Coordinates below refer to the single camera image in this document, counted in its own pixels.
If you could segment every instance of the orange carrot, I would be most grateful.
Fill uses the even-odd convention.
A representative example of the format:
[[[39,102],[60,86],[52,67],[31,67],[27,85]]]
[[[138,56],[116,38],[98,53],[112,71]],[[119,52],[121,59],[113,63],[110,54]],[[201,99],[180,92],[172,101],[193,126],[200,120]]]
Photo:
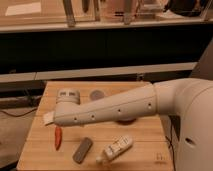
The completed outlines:
[[[62,141],[62,129],[59,126],[55,127],[55,149],[58,151]]]

